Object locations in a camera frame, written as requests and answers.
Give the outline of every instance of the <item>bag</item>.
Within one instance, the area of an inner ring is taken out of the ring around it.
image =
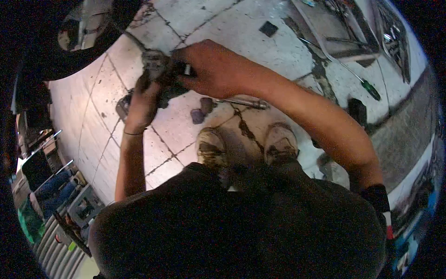
[[[20,226],[32,244],[38,243],[45,233],[45,223],[31,206],[29,195],[17,209]]]

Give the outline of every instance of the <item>screwdriver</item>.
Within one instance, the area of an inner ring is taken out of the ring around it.
[[[306,42],[309,45],[314,46],[315,48],[322,50],[320,47],[318,47],[317,45],[307,41],[306,39],[303,39],[301,37],[298,37],[302,42]],[[330,57],[326,56],[331,62],[334,62]],[[347,70],[349,70],[349,72],[351,72],[352,74],[355,75],[355,77],[357,77],[360,81],[361,81],[361,85],[362,87],[364,87],[364,89],[370,94],[370,96],[372,96],[375,100],[380,101],[381,100],[381,96],[378,93],[378,91],[373,87],[373,85],[371,85],[367,80],[360,78],[357,74],[355,74],[349,67],[347,67],[347,65],[345,65],[344,63],[342,63],[341,61],[337,61],[339,62],[342,66],[344,66]]]

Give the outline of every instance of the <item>bracelet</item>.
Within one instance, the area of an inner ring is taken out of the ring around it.
[[[126,133],[125,131],[123,131],[124,134],[129,135],[129,136],[139,136],[144,134],[144,131],[142,133]]]

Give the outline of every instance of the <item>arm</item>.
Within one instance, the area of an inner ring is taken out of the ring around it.
[[[210,40],[174,53],[198,77],[180,77],[188,88],[215,98],[237,94],[271,103],[314,138],[362,187],[382,183],[382,173],[365,131],[340,107]]]
[[[143,133],[157,111],[156,96],[160,86],[152,82],[147,89],[144,73],[136,82],[121,142],[115,201],[145,191]]]

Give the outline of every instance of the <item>sneaker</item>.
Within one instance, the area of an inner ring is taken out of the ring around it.
[[[269,127],[265,139],[265,163],[285,163],[297,159],[297,139],[291,128],[284,123],[275,123]]]
[[[76,184],[81,184],[83,186],[87,184],[87,181],[85,180],[81,171],[76,172],[76,174],[73,176],[73,180],[76,182]]]
[[[69,170],[71,172],[71,176],[74,176],[79,171],[78,167],[74,163],[71,164]]]
[[[198,163],[213,169],[228,165],[226,147],[220,132],[215,128],[204,128],[197,137]]]

